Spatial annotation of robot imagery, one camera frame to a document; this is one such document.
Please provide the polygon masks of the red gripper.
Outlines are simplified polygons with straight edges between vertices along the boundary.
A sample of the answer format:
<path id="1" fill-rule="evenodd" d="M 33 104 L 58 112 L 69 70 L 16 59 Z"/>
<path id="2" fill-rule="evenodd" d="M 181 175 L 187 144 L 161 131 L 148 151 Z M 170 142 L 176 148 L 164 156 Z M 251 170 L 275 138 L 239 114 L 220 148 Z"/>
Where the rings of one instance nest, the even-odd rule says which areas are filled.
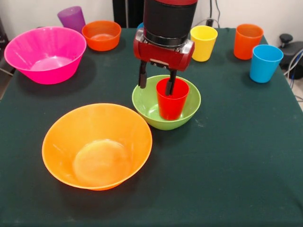
<path id="1" fill-rule="evenodd" d="M 134 37 L 134 55 L 141 61 L 138 86 L 140 88 L 146 87 L 146 64 L 151 62 L 161 68 L 170 69 L 170 78 L 166 84 L 165 95 L 172 95 L 177 70 L 185 71 L 191 61 L 194 49 L 195 43 L 189 39 L 176 48 L 154 45 L 144 36 L 143 28 L 138 29 Z"/>

